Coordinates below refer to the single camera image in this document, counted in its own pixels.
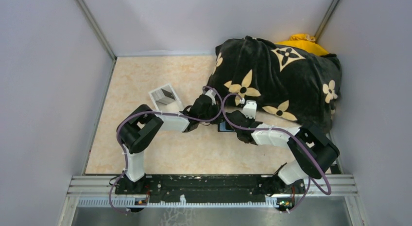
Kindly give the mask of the black leather card holder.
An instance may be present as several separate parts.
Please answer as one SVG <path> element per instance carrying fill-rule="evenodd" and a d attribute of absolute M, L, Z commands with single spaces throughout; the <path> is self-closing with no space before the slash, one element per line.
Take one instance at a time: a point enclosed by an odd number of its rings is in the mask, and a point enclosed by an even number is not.
<path fill-rule="evenodd" d="M 235 132 L 232 126 L 228 122 L 221 122 L 218 124 L 218 132 Z"/>

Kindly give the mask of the white plastic card tray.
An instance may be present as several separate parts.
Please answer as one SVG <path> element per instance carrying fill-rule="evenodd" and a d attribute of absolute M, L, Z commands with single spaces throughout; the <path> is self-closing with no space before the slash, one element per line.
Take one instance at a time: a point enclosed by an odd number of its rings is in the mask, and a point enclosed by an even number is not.
<path fill-rule="evenodd" d="M 176 113 L 184 106 L 171 84 L 166 84 L 148 92 L 156 111 Z"/>

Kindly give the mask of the black floral plush blanket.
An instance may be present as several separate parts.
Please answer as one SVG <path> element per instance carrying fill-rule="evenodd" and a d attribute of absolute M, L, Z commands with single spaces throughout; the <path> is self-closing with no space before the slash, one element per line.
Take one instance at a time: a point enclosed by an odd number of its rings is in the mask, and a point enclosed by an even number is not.
<path fill-rule="evenodd" d="M 244 98 L 285 120 L 331 130 L 342 81 L 335 54 L 315 55 L 250 36 L 229 39 L 215 53 L 207 85 L 227 96 L 229 106 L 240 106 Z"/>

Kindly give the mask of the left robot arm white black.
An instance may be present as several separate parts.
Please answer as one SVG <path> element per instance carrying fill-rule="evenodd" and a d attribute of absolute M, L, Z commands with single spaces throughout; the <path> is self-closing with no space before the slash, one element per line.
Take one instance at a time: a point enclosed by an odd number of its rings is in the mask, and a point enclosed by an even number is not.
<path fill-rule="evenodd" d="M 125 155 L 125 170 L 112 185 L 116 194 L 140 194 L 149 190 L 144 169 L 144 151 L 160 131 L 188 133 L 202 122 L 220 122 L 221 103 L 205 93 L 193 105 L 178 113 L 153 111 L 146 104 L 139 106 L 116 130 L 118 143 Z"/>

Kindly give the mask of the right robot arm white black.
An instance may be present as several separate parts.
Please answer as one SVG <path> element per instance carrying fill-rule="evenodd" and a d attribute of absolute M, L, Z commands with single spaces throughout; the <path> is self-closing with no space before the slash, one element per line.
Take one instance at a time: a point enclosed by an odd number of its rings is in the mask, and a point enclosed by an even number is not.
<path fill-rule="evenodd" d="M 292 152 L 294 161 L 286 163 L 275 173 L 274 188 L 279 193 L 286 193 L 300 179 L 322 179 L 340 155 L 337 146 L 314 124 L 275 127 L 248 118 L 238 110 L 225 116 L 240 141 L 284 147 Z"/>

